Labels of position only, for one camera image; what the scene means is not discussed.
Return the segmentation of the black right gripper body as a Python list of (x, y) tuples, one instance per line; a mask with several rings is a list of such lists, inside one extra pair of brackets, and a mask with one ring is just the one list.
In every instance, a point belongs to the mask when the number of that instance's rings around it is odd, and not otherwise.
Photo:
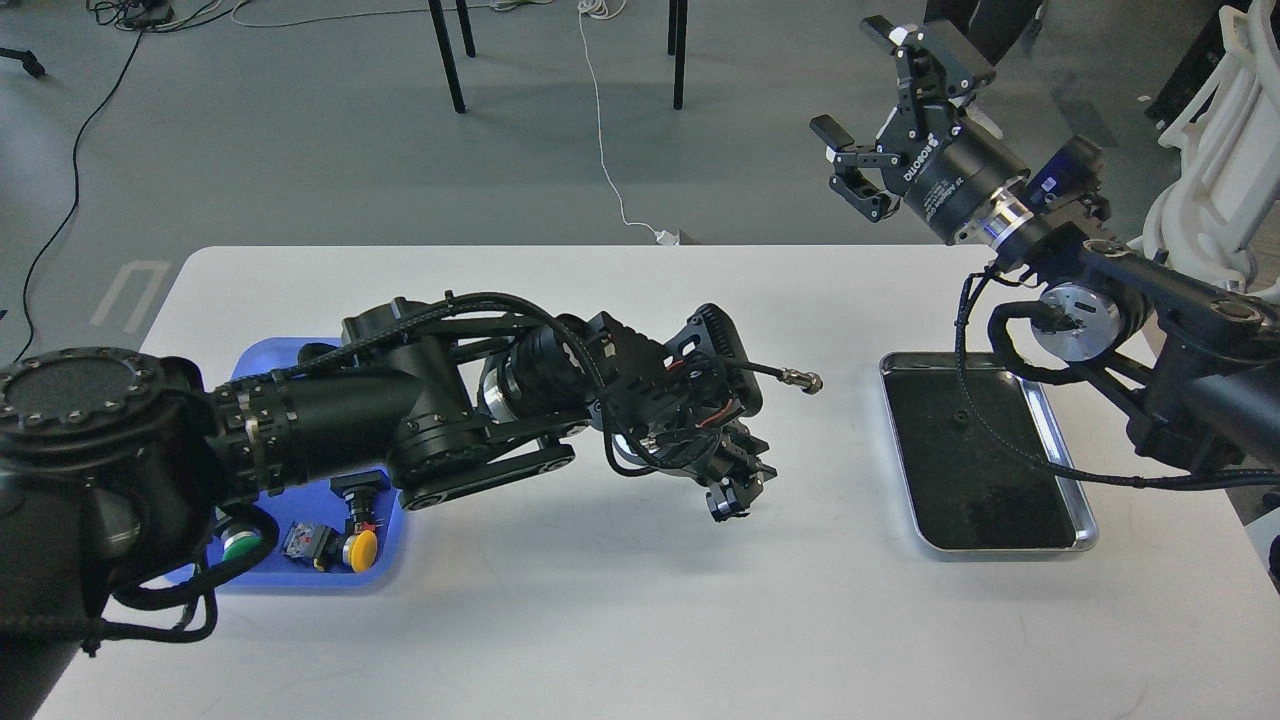
[(914, 128), (900, 110), (881, 128), (876, 146), (900, 156), (881, 172), (884, 190), (902, 199), (946, 243), (1000, 188), (1030, 177), (1028, 165), (975, 122), (927, 110)]

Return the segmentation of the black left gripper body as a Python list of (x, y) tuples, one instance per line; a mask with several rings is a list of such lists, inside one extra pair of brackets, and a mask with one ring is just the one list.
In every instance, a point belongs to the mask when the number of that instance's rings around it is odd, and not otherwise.
[(641, 437), (641, 446), (668, 465), (663, 474), (689, 478), (704, 487), (730, 480), (735, 460), (748, 456), (762, 460), (762, 455), (771, 448), (740, 420), (710, 430), (652, 432)]

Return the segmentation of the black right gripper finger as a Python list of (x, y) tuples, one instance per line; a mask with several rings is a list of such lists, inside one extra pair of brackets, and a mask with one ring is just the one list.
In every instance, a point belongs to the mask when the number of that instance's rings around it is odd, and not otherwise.
[(947, 20), (893, 26), (882, 15), (861, 20), (863, 31), (893, 56), (897, 99), (865, 161), (914, 161), (927, 149), (959, 141), (978, 154), (997, 155), (997, 140), (964, 108), (995, 79), (995, 68)]
[(869, 222), (891, 218), (900, 205), (900, 197), (873, 184), (864, 176), (867, 168), (902, 168), (901, 152), (886, 152), (879, 137), (873, 145), (859, 145), (854, 137), (831, 115), (810, 119), (809, 128), (827, 147), (827, 160), (833, 172), (829, 187), (845, 199)]

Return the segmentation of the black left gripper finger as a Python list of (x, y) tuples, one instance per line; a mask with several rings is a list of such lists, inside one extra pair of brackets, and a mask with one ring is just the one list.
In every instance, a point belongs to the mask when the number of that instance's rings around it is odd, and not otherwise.
[(748, 514), (745, 515), (745, 516), (748, 516), (749, 512), (750, 512), (751, 503), (753, 503), (753, 501), (755, 498), (735, 498), (733, 497), (733, 491), (732, 491), (732, 488), (730, 486), (730, 482), (728, 482), (728, 483), (714, 483), (714, 484), (709, 486), (707, 488), (705, 500), (707, 500), (707, 506), (708, 506), (708, 510), (709, 510), (709, 514), (710, 514), (712, 519), (714, 521), (719, 523), (719, 521), (728, 521), (730, 519), (733, 519), (733, 518), (723, 519), (721, 516), (721, 511), (719, 511), (719, 505), (721, 503), (736, 501), (745, 510), (748, 510)]
[(765, 483), (777, 477), (777, 469), (763, 462), (758, 456), (748, 456), (733, 461), (730, 469), (730, 486), (735, 498), (756, 498)]

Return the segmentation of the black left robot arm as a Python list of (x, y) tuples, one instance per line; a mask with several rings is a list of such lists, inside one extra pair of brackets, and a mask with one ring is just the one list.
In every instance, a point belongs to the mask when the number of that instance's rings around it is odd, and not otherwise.
[(698, 307), (660, 343), (607, 313), (553, 315), (508, 293), (396, 299), (339, 345), (206, 389), (184, 357), (90, 346), (3, 368), (3, 716), (29, 719), (78, 651), (193, 643), (216, 588), (279, 527), (261, 495), (384, 468), (406, 510), (562, 468), (604, 437), (623, 477), (695, 480), (712, 518), (748, 514), (776, 474), (744, 425), (758, 375), (731, 318)]

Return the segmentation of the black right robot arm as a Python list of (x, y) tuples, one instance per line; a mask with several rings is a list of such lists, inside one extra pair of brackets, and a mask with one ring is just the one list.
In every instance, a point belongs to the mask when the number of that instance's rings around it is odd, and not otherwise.
[(1126, 415), (1135, 454), (1178, 470), (1073, 478), (1160, 489), (1277, 484), (1277, 305), (1119, 243), (1105, 228), (1102, 152), (1087, 137), (1030, 172), (969, 113), (966, 97), (995, 68), (951, 23), (870, 15), (861, 27), (893, 59), (893, 110), (865, 145), (828, 115), (810, 127), (829, 151), (829, 187), (868, 220), (905, 205), (945, 243), (995, 252), (963, 286), (956, 354), (980, 291), (1019, 272), (1042, 293), (991, 311), (997, 359), (1025, 380), (1088, 383)]

